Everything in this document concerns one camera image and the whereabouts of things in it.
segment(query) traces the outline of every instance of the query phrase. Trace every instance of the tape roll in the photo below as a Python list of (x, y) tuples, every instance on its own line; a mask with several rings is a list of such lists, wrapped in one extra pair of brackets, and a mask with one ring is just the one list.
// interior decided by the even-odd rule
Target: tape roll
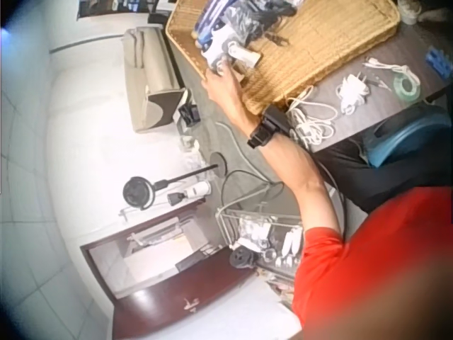
[[(410, 84), (411, 89), (406, 89), (405, 84)], [(420, 85), (405, 74), (398, 73), (394, 79), (394, 90), (396, 95), (405, 102), (416, 101), (420, 97)]]

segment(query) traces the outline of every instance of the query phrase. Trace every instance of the black wristwatch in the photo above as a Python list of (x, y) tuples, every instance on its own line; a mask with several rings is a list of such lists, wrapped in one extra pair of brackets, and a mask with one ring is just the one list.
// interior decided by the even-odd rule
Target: black wristwatch
[(291, 127), (286, 120), (285, 114), (277, 106), (269, 105), (264, 110), (260, 125), (252, 132), (247, 144), (252, 149), (264, 147), (276, 132), (289, 136), (290, 129)]

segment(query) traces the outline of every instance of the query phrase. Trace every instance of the wicker tray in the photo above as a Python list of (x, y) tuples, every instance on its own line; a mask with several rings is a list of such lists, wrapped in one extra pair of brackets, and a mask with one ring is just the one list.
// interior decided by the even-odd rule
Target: wicker tray
[[(206, 0), (178, 0), (166, 33), (203, 77), (207, 63), (190, 33)], [(306, 0), (277, 29), (289, 40), (278, 47), (266, 39), (248, 48), (263, 54), (255, 69), (244, 69), (243, 100), (259, 114), (269, 103), (285, 105), (352, 58), (396, 33), (400, 16), (391, 0)]]

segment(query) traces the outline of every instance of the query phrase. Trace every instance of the sofa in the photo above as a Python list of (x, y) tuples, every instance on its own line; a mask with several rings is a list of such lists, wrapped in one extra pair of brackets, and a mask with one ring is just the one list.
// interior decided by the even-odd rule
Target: sofa
[(176, 78), (162, 30), (127, 30), (122, 38), (125, 82), (132, 128), (137, 133), (173, 122), (173, 114), (187, 99)]

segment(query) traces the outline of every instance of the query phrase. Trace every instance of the person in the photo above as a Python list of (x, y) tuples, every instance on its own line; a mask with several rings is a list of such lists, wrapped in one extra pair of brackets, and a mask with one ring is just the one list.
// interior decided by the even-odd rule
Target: person
[[(244, 107), (227, 62), (222, 70), (222, 76), (207, 70), (202, 86), (250, 137), (260, 118)], [(369, 213), (347, 243), (313, 155), (281, 134), (259, 149), (293, 192), (304, 226), (292, 305), (304, 339), (453, 335), (451, 142), (440, 152), (447, 150), (447, 161), (423, 151), (383, 171), (359, 165), (335, 148), (321, 153), (339, 190)], [(425, 170), (412, 169), (417, 166)]]

